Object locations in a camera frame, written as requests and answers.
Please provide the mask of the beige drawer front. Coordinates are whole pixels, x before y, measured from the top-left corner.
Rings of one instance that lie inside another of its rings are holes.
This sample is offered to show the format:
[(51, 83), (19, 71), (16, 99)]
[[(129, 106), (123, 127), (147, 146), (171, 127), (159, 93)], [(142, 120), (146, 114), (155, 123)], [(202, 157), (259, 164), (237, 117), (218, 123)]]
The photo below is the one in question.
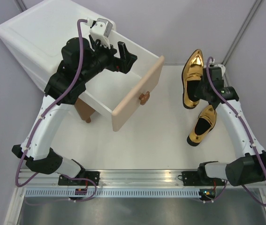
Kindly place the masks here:
[(165, 58), (158, 57), (114, 30), (109, 41), (113, 45), (124, 42), (128, 51), (137, 56), (137, 61), (127, 74), (103, 70), (87, 82), (86, 91), (79, 98), (109, 119), (113, 131), (117, 132), (141, 106), (139, 96), (147, 91), (151, 93), (157, 86)]

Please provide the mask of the brown-front pulled-out drawer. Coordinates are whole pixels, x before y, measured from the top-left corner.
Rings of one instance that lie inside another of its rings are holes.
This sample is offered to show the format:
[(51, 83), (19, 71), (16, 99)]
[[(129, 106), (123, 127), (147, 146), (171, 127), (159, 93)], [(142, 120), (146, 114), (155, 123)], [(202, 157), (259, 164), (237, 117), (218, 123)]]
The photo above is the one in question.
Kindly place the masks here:
[(92, 107), (90, 107), (88, 104), (86, 104), (83, 100), (81, 100), (80, 98), (77, 99), (74, 106), (80, 118), (86, 123), (90, 123), (91, 116), (95, 112), (95, 110)]

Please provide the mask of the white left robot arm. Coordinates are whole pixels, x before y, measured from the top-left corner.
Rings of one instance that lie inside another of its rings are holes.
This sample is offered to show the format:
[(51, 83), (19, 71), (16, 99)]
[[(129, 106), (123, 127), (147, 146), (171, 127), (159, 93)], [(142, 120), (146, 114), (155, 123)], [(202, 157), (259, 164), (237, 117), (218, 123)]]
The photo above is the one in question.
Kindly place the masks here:
[(54, 152), (53, 138), (61, 121), (85, 92), (86, 83), (104, 69), (127, 74), (137, 60), (124, 42), (119, 41), (118, 49), (104, 47), (100, 40), (91, 37), (75, 37), (62, 48), (62, 61), (46, 87), (42, 107), (27, 139), (14, 145), (12, 152), (35, 175), (59, 173), (74, 185), (84, 183), (85, 169), (75, 160)]

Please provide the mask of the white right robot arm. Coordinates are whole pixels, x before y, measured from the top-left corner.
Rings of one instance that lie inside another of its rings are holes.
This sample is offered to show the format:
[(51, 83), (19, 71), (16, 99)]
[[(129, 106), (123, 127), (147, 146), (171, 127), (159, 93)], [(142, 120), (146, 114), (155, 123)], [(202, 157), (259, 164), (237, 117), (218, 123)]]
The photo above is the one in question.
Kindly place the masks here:
[(221, 179), (235, 187), (265, 181), (266, 151), (246, 121), (237, 92), (232, 86), (224, 85), (222, 68), (213, 66), (203, 69), (195, 96), (207, 101), (222, 119), (236, 156), (231, 163), (201, 163), (198, 182), (208, 185), (213, 179)]

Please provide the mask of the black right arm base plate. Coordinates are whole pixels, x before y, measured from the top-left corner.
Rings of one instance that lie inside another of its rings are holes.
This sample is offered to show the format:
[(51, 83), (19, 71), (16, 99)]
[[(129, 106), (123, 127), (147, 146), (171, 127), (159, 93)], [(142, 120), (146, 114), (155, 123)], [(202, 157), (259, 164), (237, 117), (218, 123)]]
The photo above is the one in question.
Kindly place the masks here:
[(197, 171), (183, 171), (181, 173), (183, 185), (186, 187), (214, 187), (224, 186), (225, 181), (219, 178), (201, 177)]

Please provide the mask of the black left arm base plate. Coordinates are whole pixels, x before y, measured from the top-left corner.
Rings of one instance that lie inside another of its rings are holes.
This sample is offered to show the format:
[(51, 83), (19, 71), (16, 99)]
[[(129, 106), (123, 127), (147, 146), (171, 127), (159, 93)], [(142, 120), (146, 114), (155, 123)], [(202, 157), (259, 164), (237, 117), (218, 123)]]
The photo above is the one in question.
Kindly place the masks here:
[(99, 171), (84, 171), (75, 178), (66, 175), (60, 175), (58, 180), (59, 186), (97, 186), (100, 180)]

